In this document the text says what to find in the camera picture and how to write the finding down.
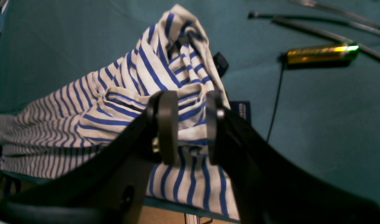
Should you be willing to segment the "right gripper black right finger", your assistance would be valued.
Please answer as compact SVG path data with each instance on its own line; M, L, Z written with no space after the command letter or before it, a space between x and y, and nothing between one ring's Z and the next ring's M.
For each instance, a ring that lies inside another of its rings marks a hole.
M241 224L380 224L380 207L308 174L206 95L209 159L229 176Z

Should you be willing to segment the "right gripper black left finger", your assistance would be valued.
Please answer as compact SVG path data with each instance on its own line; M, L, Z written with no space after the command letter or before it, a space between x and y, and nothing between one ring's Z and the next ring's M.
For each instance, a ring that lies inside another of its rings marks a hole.
M146 109L97 156L56 180L0 201L0 224L137 224L155 164L174 164L176 91Z

